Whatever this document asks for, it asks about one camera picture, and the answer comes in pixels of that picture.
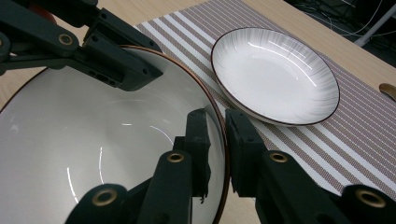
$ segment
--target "brown rim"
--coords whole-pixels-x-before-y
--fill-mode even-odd
[[[215,219],[213,220],[213,223],[219,223],[222,212],[224,210],[225,203],[227,201],[227,194],[228,194],[228,188],[229,188],[229,183],[230,183],[230,157],[229,157],[230,155],[228,152],[228,144],[227,144],[227,139],[226,139],[224,119],[219,111],[218,106],[216,105],[215,99],[210,94],[209,90],[206,88],[204,83],[202,83],[202,81],[192,71],[190,71],[189,68],[187,68],[182,63],[176,61],[175,59],[173,59],[161,52],[153,50],[153,49],[146,49],[146,48],[138,47],[138,46],[121,46],[121,47],[127,48],[127,49],[141,49],[141,50],[144,50],[147,52],[155,53],[155,54],[160,55],[160,56],[164,57],[165,59],[171,61],[172,63],[175,63],[180,68],[182,68],[186,73],[188,73],[198,83],[198,85],[201,87],[201,89],[205,92],[205,94],[206,94],[207,98],[209,99],[210,103],[212,104],[213,108],[215,108],[216,116],[218,117],[218,121],[221,126],[222,140],[224,142],[224,159],[225,159],[225,174],[224,174],[223,192],[221,194],[218,212],[216,213]]]
[[[294,38],[294,37],[292,37],[292,36],[290,36],[290,35],[286,35],[286,36],[288,36],[288,37],[294,39],[295,41],[299,42],[300,44],[302,44],[302,45],[304,45],[305,47],[307,47],[307,48],[309,48],[310,50],[312,50],[312,51],[313,51],[315,54],[317,54],[317,56],[326,64],[326,66],[329,67],[329,69],[330,69],[330,71],[331,71],[331,73],[332,73],[332,76],[333,76],[334,79],[335,79],[335,84],[337,85],[337,89],[338,89],[338,92],[339,92],[339,94],[338,94],[338,102],[337,102],[337,105],[336,105],[335,108],[334,108],[334,111],[333,111],[328,117],[326,117],[326,118],[324,118],[324,119],[321,119],[321,120],[319,120],[319,121],[316,121],[316,122],[301,123],[301,124],[287,123],[287,122],[279,121],[279,120],[276,120],[276,119],[267,118],[267,117],[265,117],[265,116],[263,116],[263,115],[261,115],[261,114],[255,112],[255,111],[253,111],[253,110],[250,109],[249,107],[245,106],[245,105],[244,105],[242,102],[240,102],[238,99],[236,99],[235,97],[233,97],[233,95],[225,88],[224,84],[221,82],[221,80],[220,80],[220,78],[219,78],[219,76],[218,76],[218,73],[216,72],[215,66],[214,66],[214,64],[213,64],[213,51],[215,50],[216,45],[219,43],[219,41],[220,41],[224,36],[226,36],[226,35],[229,34],[229,33],[234,32],[234,31],[245,30],[245,29],[262,29],[262,30],[266,30],[266,31],[275,32],[275,33],[278,33],[278,34],[281,34],[281,35],[286,35],[286,34],[282,34],[282,33],[278,32],[278,31],[274,31],[274,30],[270,30],[270,29],[265,29],[265,28],[261,28],[261,27],[242,27],[242,28],[233,29],[233,30],[231,30],[231,31],[229,31],[229,32],[227,32],[227,33],[225,33],[224,35],[222,35],[221,37],[219,37],[219,38],[216,40],[216,42],[215,42],[215,44],[213,45],[212,50],[211,50],[211,52],[210,52],[210,63],[211,63],[211,65],[212,65],[213,73],[215,74],[216,81],[219,83],[221,89],[224,90],[224,91],[227,93],[227,95],[229,95],[230,98],[232,98],[233,101],[235,101],[235,102],[237,102],[238,104],[241,105],[241,106],[238,105],[238,106],[237,106],[238,108],[240,108],[240,109],[242,109],[242,110],[244,110],[244,111],[248,111],[251,115],[253,115],[253,117],[255,117],[255,118],[257,118],[257,119],[259,119],[259,120],[261,120],[261,121],[267,122],[266,120],[270,120],[270,121],[273,122],[273,123],[276,123],[276,124],[279,124],[279,125],[286,125],[286,126],[305,126],[305,125],[312,125],[312,124],[321,123],[322,121],[328,119],[329,117],[331,117],[331,116],[335,113],[335,111],[337,110],[337,108],[338,108],[338,106],[339,106],[339,104],[340,104],[341,92],[340,92],[340,86],[338,85],[338,81],[337,81],[337,78],[336,78],[335,75],[334,75],[334,72],[332,71],[332,69],[330,69],[330,66],[323,60],[322,57],[320,57],[320,55],[319,55],[315,50],[313,50],[312,48],[310,48],[310,47],[309,47],[308,45],[306,45],[303,41],[300,41],[300,40],[298,40],[298,39],[296,39],[296,38]]]

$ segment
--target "table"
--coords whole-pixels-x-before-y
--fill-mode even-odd
[[[165,5],[158,1],[119,1],[108,3],[101,1],[100,7],[105,7],[131,24],[150,21],[154,18],[172,13],[183,8],[203,3],[203,0],[173,0]],[[281,0],[244,1],[255,8],[268,20],[276,23],[284,31],[301,39],[312,49],[326,55],[347,72],[357,77],[368,86],[377,90],[378,85],[387,82],[396,85],[396,69],[380,61],[358,46],[350,43],[340,35],[322,26]],[[86,29],[74,30],[82,38]],[[8,71],[0,77],[0,107],[7,99],[30,77],[40,69]],[[230,193],[221,223],[259,223],[251,199],[239,199]]]

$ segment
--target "brass insert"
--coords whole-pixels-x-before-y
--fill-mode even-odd
[[[356,190],[356,196],[359,200],[361,200],[361,202],[368,204],[372,207],[383,208],[387,205],[383,198],[370,190],[358,189]]]
[[[61,34],[59,35],[59,42],[63,45],[71,45],[73,44],[73,39],[70,35]]]
[[[92,203],[96,206],[108,205],[117,198],[117,192],[114,189],[101,189],[92,198]]]
[[[285,155],[283,155],[281,153],[277,153],[277,152],[271,153],[270,158],[271,158],[271,160],[276,161],[276,162],[288,161],[288,158]]]
[[[169,154],[167,157],[170,162],[180,162],[184,160],[184,156],[178,153]]]

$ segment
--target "white bowl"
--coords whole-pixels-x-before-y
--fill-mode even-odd
[[[0,114],[0,223],[64,223],[90,189],[131,189],[152,177],[160,156],[184,136],[189,112],[205,108],[211,141],[208,198],[193,199],[193,223],[219,218],[226,197],[221,114],[204,85],[179,63],[128,49],[164,74],[121,91],[65,68],[47,69]]]
[[[216,42],[211,60],[224,93],[257,119],[308,125],[325,120],[338,106],[339,88],[329,66],[287,35],[233,30]]]

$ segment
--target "dark floor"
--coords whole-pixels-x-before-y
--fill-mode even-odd
[[[365,25],[365,23],[356,20],[355,5],[357,1],[348,1],[352,2],[353,5],[341,0],[291,0],[288,2],[351,42],[357,40],[360,35],[364,35],[369,28],[366,27],[361,32],[356,33]],[[382,34],[381,31],[378,31],[363,48],[382,61],[396,67],[396,33]]]

